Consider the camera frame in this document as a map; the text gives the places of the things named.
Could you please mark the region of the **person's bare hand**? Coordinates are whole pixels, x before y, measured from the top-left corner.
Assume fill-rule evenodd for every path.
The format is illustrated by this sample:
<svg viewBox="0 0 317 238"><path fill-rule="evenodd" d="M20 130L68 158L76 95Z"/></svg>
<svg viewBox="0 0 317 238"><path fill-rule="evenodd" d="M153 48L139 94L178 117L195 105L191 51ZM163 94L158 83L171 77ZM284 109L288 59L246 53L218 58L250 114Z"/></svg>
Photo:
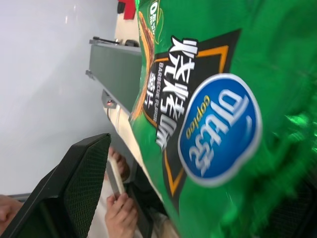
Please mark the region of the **person's bare hand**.
<svg viewBox="0 0 317 238"><path fill-rule="evenodd" d="M126 193L117 199L106 199L105 223L109 238L133 238L137 228L138 211L133 199Z"/></svg>
<svg viewBox="0 0 317 238"><path fill-rule="evenodd" d="M109 155L115 159L122 181L126 181L130 176L130 168L123 155L117 152L113 147L109 148Z"/></svg>

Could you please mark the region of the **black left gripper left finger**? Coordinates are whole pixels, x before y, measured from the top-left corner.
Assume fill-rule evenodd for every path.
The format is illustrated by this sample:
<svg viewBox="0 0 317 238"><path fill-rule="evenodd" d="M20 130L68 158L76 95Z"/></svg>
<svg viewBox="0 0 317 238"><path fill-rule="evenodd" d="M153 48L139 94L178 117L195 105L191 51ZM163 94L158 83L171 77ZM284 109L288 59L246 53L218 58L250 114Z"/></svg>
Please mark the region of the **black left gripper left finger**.
<svg viewBox="0 0 317 238"><path fill-rule="evenodd" d="M103 186L108 133L72 145L40 180L3 238L86 238Z"/></svg>

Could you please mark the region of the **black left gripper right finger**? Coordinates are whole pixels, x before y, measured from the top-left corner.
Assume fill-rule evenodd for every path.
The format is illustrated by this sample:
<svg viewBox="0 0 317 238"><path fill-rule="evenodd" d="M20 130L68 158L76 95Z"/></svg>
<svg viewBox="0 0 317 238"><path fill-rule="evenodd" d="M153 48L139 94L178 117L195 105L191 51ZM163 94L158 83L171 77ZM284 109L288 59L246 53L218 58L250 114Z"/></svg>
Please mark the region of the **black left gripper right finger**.
<svg viewBox="0 0 317 238"><path fill-rule="evenodd" d="M293 198L284 199L273 211L264 238L315 238L317 236L317 189L302 182Z"/></svg>

